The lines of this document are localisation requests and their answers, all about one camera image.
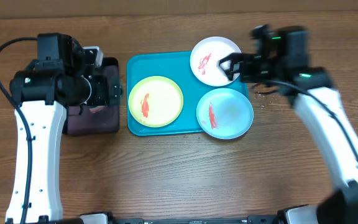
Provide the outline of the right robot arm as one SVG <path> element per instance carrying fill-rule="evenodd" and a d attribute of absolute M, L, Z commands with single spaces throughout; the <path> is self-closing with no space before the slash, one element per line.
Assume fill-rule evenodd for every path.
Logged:
<path fill-rule="evenodd" d="M 323 67 L 312 67 L 302 26 L 256 27 L 253 54 L 232 53 L 218 64 L 228 79 L 273 88 L 288 99 L 308 128 L 329 171 L 333 193 L 318 205 L 278 211 L 275 223 L 358 223 L 358 137 L 341 96 Z"/>

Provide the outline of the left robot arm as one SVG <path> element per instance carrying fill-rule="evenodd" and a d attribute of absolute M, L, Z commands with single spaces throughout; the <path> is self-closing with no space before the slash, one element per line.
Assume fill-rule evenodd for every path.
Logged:
<path fill-rule="evenodd" d="M 63 223 L 62 136 L 119 130 L 123 90 L 117 59 L 60 33 L 40 34 L 36 43 L 36 59 L 14 75 L 7 93 L 16 117 L 17 156 L 6 223 Z"/>

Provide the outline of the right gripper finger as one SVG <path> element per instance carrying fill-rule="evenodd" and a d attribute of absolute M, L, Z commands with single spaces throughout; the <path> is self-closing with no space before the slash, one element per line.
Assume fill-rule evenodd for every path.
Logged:
<path fill-rule="evenodd" d="M 228 67 L 235 63 L 240 63 L 244 61 L 243 53 L 231 53 L 228 56 L 219 60 L 218 64 L 220 67 Z"/>
<path fill-rule="evenodd" d="M 225 76 L 227 76 L 227 79 L 229 81 L 236 80 L 241 75 L 241 71 L 243 68 L 243 65 L 241 63 L 235 63 L 235 64 L 222 63 L 219 66 L 224 72 Z"/>

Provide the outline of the yellow-green plate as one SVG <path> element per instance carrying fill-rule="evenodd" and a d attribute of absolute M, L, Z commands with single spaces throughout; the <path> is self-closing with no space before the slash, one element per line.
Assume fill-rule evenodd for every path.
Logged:
<path fill-rule="evenodd" d="M 159 128 L 178 118 L 183 108 L 184 96 L 173 80 L 151 76 L 135 84 L 127 103 L 130 114 L 138 123 Z"/>

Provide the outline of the green and red sponge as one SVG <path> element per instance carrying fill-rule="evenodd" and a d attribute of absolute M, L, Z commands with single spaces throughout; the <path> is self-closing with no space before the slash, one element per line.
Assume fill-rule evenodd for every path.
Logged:
<path fill-rule="evenodd" d="M 97 112 L 102 111 L 102 110 L 105 109 L 105 108 L 106 108 L 106 106 L 96 106 L 96 107 L 94 107 L 94 108 L 90 108 L 89 111 L 90 111 L 91 113 L 97 113 Z"/>

